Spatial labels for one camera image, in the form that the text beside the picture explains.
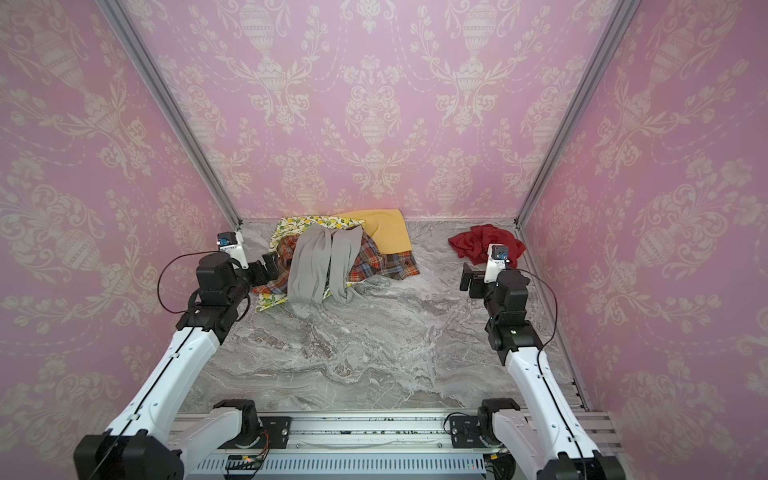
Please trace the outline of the red fleece cloth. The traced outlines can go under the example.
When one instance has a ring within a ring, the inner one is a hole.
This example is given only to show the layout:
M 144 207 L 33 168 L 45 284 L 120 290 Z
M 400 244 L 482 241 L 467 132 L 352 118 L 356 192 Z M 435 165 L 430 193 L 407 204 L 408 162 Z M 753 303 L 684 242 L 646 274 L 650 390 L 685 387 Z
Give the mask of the red fleece cloth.
M 526 251 L 524 243 L 513 233 L 492 224 L 472 226 L 469 231 L 449 238 L 448 243 L 459 258 L 466 258 L 473 265 L 488 261 L 488 248 L 491 244 L 501 244 L 509 248 L 509 258 L 514 268 L 517 267 L 517 260 Z

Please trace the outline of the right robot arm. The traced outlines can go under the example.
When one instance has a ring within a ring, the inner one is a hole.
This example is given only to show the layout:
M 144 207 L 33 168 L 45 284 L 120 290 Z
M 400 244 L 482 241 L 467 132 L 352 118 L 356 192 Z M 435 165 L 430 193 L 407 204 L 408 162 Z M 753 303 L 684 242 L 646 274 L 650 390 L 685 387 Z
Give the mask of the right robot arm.
M 463 266 L 459 289 L 483 301 L 490 348 L 527 408 L 485 400 L 478 408 L 481 437 L 506 448 L 527 479 L 625 479 L 619 459 L 601 451 L 554 378 L 545 343 L 526 319 L 529 283 L 517 269 L 492 274 Z

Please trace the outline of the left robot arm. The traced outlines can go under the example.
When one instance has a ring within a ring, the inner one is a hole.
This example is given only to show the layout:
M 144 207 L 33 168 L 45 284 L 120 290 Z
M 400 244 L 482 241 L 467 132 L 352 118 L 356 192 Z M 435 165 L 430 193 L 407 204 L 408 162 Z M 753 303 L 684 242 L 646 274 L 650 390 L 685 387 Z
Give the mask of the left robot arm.
M 169 347 L 125 409 L 74 450 L 80 479 L 183 479 L 227 442 L 251 447 L 266 433 L 251 400 L 225 400 L 178 435 L 176 415 L 198 375 L 242 316 L 251 291 L 277 277 L 277 256 L 248 263 L 240 247 L 200 259 L 198 288 Z

